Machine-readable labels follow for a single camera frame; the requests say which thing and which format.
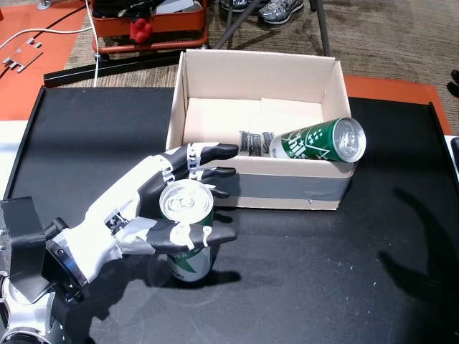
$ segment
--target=cardboard box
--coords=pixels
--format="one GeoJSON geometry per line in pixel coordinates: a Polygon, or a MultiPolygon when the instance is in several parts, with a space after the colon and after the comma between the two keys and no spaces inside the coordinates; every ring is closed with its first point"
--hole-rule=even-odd
{"type": "MultiPolygon", "coordinates": [[[[351,117],[339,61],[332,57],[188,50],[177,73],[166,148],[217,141],[241,144],[241,131],[281,134],[351,117]]],[[[213,161],[237,175],[216,183],[232,196],[218,205],[272,209],[338,207],[353,163],[237,156],[213,161]]]]}

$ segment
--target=lying can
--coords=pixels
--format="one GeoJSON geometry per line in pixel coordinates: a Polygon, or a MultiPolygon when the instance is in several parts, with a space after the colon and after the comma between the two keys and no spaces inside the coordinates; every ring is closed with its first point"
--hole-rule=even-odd
{"type": "MultiPolygon", "coordinates": [[[[198,181],[182,179],[170,183],[159,197],[159,207],[169,220],[212,225],[214,198],[209,189],[198,181]]],[[[212,268],[212,248],[169,254],[167,262],[175,278],[194,282],[205,277],[212,268]]]]}
{"type": "Polygon", "coordinates": [[[354,163],[364,154],[366,137],[359,122],[339,118],[273,138],[273,158],[325,159],[354,163]]]}

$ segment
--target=cable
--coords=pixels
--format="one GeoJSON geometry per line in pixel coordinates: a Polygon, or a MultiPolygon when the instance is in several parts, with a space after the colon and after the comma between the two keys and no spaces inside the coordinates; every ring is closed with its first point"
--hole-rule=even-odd
{"type": "Polygon", "coordinates": [[[0,73],[0,79],[5,75],[6,72],[8,72],[9,68],[5,67],[4,70],[0,73]]]}
{"type": "Polygon", "coordinates": [[[94,27],[94,22],[93,22],[93,15],[91,14],[91,10],[89,8],[89,3],[86,0],[86,10],[87,10],[87,16],[89,17],[89,21],[91,23],[91,28],[93,29],[94,33],[94,40],[95,40],[95,72],[94,72],[94,83],[93,87],[98,86],[98,72],[99,72],[99,41],[98,41],[98,33],[95,31],[94,27]]]}
{"type": "Polygon", "coordinates": [[[7,43],[9,43],[11,40],[15,39],[18,37],[20,34],[25,34],[26,32],[49,32],[51,34],[79,34],[80,32],[86,32],[91,30],[90,27],[85,27],[84,29],[81,30],[73,30],[73,31],[59,31],[59,30],[51,30],[51,29],[26,29],[17,32],[13,36],[9,37],[5,42],[0,44],[0,49],[3,48],[7,43]]]}
{"type": "MultiPolygon", "coordinates": [[[[74,10],[74,11],[71,11],[70,13],[64,15],[62,18],[59,18],[58,20],[52,22],[50,25],[48,25],[47,27],[45,27],[45,29],[51,29],[54,25],[60,23],[62,20],[68,18],[68,17],[71,16],[72,14],[75,14],[75,13],[77,13],[77,12],[79,12],[79,11],[81,11],[82,9],[85,9],[85,8],[86,8],[86,6],[81,6],[79,9],[76,9],[76,10],[74,10]]],[[[34,38],[37,38],[37,37],[38,37],[40,34],[42,34],[42,33],[43,33],[43,32],[39,32],[38,34],[36,34],[36,35],[34,36],[34,38]]]]}
{"type": "MultiPolygon", "coordinates": [[[[17,34],[14,34],[12,37],[8,38],[4,43],[2,43],[0,45],[0,49],[3,48],[6,44],[8,44],[8,42],[10,42],[12,39],[18,37],[20,34],[23,34],[23,33],[26,33],[26,32],[35,32],[35,31],[39,31],[38,34],[36,34],[35,36],[33,36],[34,39],[36,39],[40,34],[42,34],[43,32],[51,32],[51,31],[47,31],[48,29],[50,29],[51,27],[53,27],[54,25],[56,25],[57,23],[60,23],[62,20],[68,18],[69,16],[71,16],[72,14],[75,14],[79,11],[81,11],[82,9],[84,9],[86,6],[81,6],[79,9],[76,9],[74,11],[71,11],[70,13],[64,15],[62,18],[59,18],[58,20],[52,22],[50,25],[48,25],[47,27],[45,27],[44,29],[29,29],[29,30],[24,30],[24,31],[21,31],[21,32],[18,32],[17,34]]],[[[75,33],[79,33],[79,32],[85,32],[85,31],[89,31],[91,28],[90,27],[87,27],[85,29],[82,29],[78,32],[75,32],[75,33]]],[[[57,30],[52,30],[53,33],[60,33],[60,34],[64,34],[64,33],[71,33],[71,32],[57,32],[57,30]]],[[[5,69],[0,73],[0,79],[5,75],[6,72],[8,72],[8,67],[5,67],[5,69]]]]}

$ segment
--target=beverage can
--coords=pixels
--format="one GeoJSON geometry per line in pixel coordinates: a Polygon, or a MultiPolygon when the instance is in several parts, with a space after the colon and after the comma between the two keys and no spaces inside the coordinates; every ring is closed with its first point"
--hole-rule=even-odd
{"type": "MultiPolygon", "coordinates": [[[[210,190],[198,181],[181,179],[170,183],[159,197],[159,206],[167,219],[186,224],[212,225],[214,198],[210,190]]],[[[168,254],[167,261],[175,278],[194,282],[205,277],[212,268],[212,248],[168,254]]]]}
{"type": "Polygon", "coordinates": [[[365,132],[359,122],[338,118],[275,136],[270,156],[354,163],[363,156],[365,148],[365,132]]]}

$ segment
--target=can top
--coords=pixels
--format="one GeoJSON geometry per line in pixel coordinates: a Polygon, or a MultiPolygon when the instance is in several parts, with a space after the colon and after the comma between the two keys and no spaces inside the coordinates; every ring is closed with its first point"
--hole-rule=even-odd
{"type": "Polygon", "coordinates": [[[333,128],[333,145],[342,161],[355,163],[365,152],[364,129],[353,118],[340,118],[333,128]]]}
{"type": "Polygon", "coordinates": [[[214,198],[201,182],[181,179],[170,183],[159,196],[163,215],[174,221],[196,224],[212,211],[214,198]]]}

